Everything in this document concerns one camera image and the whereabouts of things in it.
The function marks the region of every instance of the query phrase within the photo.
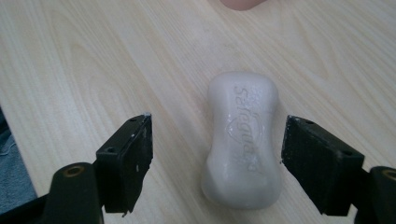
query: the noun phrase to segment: white soap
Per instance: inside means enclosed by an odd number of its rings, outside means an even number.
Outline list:
[[[271,141],[274,82],[254,73],[224,73],[210,82],[208,99],[214,130],[202,178],[206,198],[236,209],[273,204],[281,191]]]

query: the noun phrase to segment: wood grain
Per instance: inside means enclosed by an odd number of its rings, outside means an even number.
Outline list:
[[[207,1],[1,1],[0,104],[39,195],[128,118],[153,115],[154,160],[131,215],[106,223],[352,223],[321,216],[281,166],[276,204],[235,211],[208,202],[209,81],[264,74],[288,114],[311,119],[366,156],[396,166],[396,4],[268,0],[237,12]]]

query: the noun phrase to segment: brand name on soap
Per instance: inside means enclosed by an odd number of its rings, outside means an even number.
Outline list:
[[[233,88],[236,118],[228,125],[228,134],[242,145],[242,163],[249,171],[257,171],[259,164],[258,141],[262,135],[260,116],[254,111],[254,94],[246,88]]]

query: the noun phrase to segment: denim fabric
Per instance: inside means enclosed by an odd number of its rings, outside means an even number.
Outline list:
[[[0,131],[0,214],[3,214],[37,196],[11,132]]]

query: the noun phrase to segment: pink object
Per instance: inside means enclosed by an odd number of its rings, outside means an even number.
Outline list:
[[[251,9],[264,1],[265,0],[220,0],[224,6],[238,11]]]

